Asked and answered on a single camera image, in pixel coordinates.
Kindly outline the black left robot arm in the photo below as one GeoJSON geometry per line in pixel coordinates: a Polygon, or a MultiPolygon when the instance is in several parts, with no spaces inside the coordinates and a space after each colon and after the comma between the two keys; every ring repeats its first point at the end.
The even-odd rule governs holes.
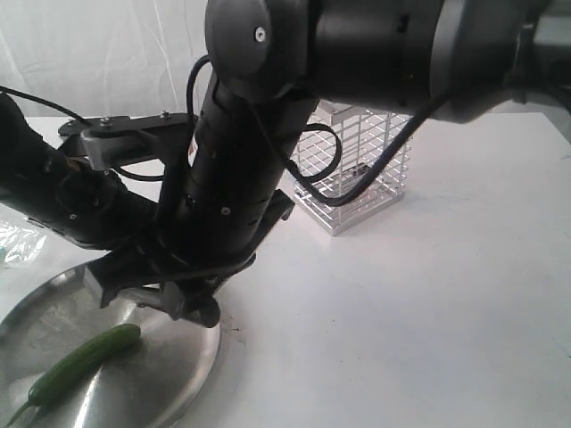
{"type": "Polygon", "coordinates": [[[153,219],[156,203],[113,173],[46,143],[1,95],[1,203],[85,249],[111,250],[153,219]]]}

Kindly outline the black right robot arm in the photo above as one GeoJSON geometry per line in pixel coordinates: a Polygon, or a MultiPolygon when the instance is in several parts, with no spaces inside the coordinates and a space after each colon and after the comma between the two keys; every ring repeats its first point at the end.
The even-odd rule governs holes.
{"type": "Polygon", "coordinates": [[[357,200],[427,120],[466,123],[506,101],[570,104],[567,1],[210,1],[201,110],[81,135],[94,169],[153,156],[164,166],[153,220],[87,265],[102,307],[127,296],[208,327],[217,290],[248,268],[294,203],[288,171],[314,202],[357,200]],[[342,177],[342,146],[304,176],[305,132],[334,133],[365,112],[405,114],[372,165],[342,177]],[[338,177],[338,195],[317,183],[338,177]]]}

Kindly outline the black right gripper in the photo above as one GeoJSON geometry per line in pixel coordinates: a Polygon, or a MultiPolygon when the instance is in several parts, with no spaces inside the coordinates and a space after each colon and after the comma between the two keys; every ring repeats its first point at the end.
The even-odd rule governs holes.
{"type": "Polygon", "coordinates": [[[275,191],[253,238],[242,251],[225,259],[184,262],[155,237],[136,237],[87,263],[87,289],[102,308],[123,297],[174,320],[213,328],[220,321],[214,295],[228,279],[254,263],[258,247],[278,221],[288,219],[293,208],[294,202],[284,192],[275,191]]]}

